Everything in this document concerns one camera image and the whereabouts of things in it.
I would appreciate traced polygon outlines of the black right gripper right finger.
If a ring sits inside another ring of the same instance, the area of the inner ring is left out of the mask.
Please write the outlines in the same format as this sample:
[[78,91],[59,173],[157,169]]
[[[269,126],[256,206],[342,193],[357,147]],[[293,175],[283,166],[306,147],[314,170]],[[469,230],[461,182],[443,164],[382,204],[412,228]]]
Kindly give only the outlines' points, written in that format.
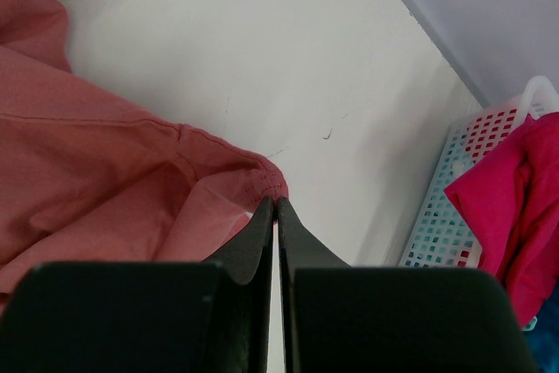
[[534,372],[507,295],[467,268],[352,267],[277,203],[289,372]]

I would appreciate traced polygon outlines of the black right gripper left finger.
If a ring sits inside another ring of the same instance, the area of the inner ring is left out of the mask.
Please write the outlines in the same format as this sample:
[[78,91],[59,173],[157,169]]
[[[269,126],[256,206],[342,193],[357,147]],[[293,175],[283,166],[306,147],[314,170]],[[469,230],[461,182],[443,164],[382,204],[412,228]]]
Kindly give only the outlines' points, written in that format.
[[207,259],[52,262],[1,318],[4,372],[263,372],[273,262],[271,198]]

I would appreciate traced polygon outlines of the salmon pink t shirt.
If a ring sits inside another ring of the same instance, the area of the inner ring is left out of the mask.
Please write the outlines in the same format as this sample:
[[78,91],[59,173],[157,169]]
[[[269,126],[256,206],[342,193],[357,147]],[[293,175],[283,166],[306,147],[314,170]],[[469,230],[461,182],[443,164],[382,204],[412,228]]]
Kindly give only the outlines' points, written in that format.
[[49,261],[200,261],[265,197],[262,155],[72,73],[58,0],[1,0],[1,300]]

